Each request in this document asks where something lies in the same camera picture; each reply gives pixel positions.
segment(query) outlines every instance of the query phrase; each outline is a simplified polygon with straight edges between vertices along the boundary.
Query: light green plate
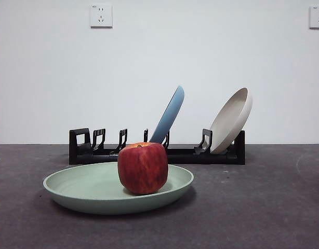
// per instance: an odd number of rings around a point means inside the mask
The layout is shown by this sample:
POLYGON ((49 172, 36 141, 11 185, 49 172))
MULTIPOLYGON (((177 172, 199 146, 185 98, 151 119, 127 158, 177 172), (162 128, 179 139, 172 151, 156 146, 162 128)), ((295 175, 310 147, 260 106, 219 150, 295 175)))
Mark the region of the light green plate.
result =
POLYGON ((90 214, 128 214, 165 206, 179 199, 193 181, 193 174, 169 164, 168 181, 156 193, 137 196, 121 185, 117 162, 96 163, 58 171, 43 185, 54 201, 90 214))

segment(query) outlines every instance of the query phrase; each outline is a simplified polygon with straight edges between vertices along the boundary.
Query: plate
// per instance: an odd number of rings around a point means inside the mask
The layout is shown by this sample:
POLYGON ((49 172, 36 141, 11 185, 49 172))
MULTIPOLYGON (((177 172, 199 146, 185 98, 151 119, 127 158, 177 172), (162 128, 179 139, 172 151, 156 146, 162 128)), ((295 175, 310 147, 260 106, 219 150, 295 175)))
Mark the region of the plate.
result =
POLYGON ((210 153, 225 151, 238 136, 252 109, 252 95, 247 88, 238 90, 216 116, 212 130, 210 153))
POLYGON ((166 134, 168 134, 172 124, 174 123, 177 114, 179 113, 182 102, 184 101, 184 90, 178 86, 172 96, 168 106, 166 107, 157 127, 150 138, 149 142, 162 143, 166 134))
POLYGON ((43 181, 55 202, 90 214, 128 214, 165 206, 179 199, 193 182, 193 174, 169 164, 168 180, 156 193, 129 192, 118 176, 117 162, 96 163, 58 171, 43 181))

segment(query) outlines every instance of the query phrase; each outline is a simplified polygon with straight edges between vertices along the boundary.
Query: red apple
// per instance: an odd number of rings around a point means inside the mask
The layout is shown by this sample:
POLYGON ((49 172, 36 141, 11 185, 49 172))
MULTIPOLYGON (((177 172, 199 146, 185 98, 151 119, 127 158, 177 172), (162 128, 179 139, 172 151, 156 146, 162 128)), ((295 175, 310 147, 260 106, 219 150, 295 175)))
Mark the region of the red apple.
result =
POLYGON ((168 158, 162 144, 127 145, 118 155, 118 174, 122 185, 138 195, 153 193, 168 178, 168 158))

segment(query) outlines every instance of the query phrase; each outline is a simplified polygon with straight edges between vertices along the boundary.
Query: electrical outlet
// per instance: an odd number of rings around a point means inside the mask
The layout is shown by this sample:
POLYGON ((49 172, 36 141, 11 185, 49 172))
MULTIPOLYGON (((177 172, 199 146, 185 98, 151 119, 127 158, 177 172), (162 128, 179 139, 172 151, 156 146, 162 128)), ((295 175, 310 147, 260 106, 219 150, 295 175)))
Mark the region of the electrical outlet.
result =
POLYGON ((112 5, 92 4, 90 7, 90 27, 112 27, 112 5))
POLYGON ((310 6, 310 29, 319 29, 319 5, 310 6))

